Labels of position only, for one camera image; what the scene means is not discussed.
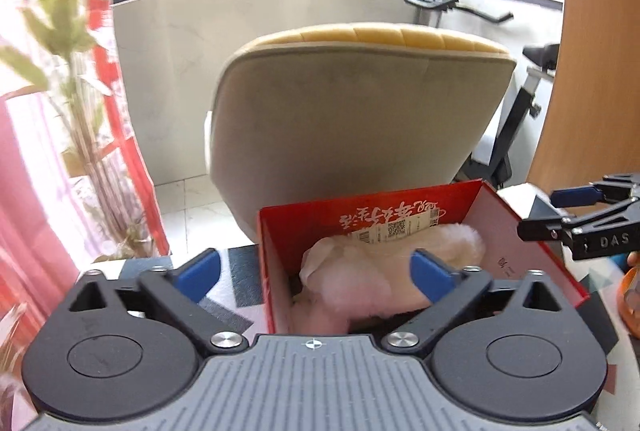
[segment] red box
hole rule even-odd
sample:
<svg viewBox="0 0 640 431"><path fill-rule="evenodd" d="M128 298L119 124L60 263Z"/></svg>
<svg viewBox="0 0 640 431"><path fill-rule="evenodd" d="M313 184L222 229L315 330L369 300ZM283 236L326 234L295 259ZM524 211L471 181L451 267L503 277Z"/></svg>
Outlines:
<svg viewBox="0 0 640 431"><path fill-rule="evenodd" d="M486 246L481 266L496 279L519 279L527 270L543 270L574 306L588 299L587 291L544 243L520 240L518 215L491 186L474 180L262 208L258 215L260 274L269 331L289 333L289 277L300 272L303 252L316 241L371 227L372 220L392 223L425 212L431 224L474 227Z"/></svg>

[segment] yellow chair cushion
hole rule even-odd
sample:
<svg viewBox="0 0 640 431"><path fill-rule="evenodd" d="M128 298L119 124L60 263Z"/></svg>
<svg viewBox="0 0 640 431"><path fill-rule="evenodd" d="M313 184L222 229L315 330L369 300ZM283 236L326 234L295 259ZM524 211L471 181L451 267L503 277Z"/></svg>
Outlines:
<svg viewBox="0 0 640 431"><path fill-rule="evenodd" d="M427 26L390 23L320 25L286 30L257 38L244 49L287 43L325 42L371 43L423 50L509 53L504 46L482 37Z"/></svg>

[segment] wooden panel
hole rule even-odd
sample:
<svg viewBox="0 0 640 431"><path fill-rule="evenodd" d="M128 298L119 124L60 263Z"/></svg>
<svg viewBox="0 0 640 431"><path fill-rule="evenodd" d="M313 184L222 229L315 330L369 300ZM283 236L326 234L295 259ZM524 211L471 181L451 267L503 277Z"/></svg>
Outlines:
<svg viewBox="0 0 640 431"><path fill-rule="evenodd" d="M556 81L527 180L549 192L640 172L640 0L565 0Z"/></svg>

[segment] marble wall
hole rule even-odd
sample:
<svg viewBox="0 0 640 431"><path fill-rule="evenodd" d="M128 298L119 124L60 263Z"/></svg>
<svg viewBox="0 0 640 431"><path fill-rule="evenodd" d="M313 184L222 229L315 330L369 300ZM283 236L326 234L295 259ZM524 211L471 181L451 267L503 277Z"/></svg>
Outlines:
<svg viewBox="0 0 640 431"><path fill-rule="evenodd" d="M491 26L468 14L446 14L442 27L479 34L519 54L530 43L557 41L562 13L503 0L462 0L516 19ZM114 6L116 39L131 119L156 185L206 172L204 119L218 74L246 42L279 30L332 22L414 20L403 0L132 0ZM518 62L517 83L526 64ZM541 85L546 111L550 85ZM515 95L510 90L508 98ZM527 119L512 150L513 182L524 180L543 114Z"/></svg>

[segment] plush toy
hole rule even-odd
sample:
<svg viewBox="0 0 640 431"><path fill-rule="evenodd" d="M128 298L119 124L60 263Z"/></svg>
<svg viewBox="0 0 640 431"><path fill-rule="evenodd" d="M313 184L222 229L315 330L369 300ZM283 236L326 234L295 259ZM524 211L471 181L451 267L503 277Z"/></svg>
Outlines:
<svg viewBox="0 0 640 431"><path fill-rule="evenodd" d="M376 245L350 236L325 237L303 256L303 289L294 297L290 331L347 334L354 321L427 308L431 302L409 272L415 249L425 249L456 269L478 265L484 256L481 237L468 225L436 225Z"/></svg>

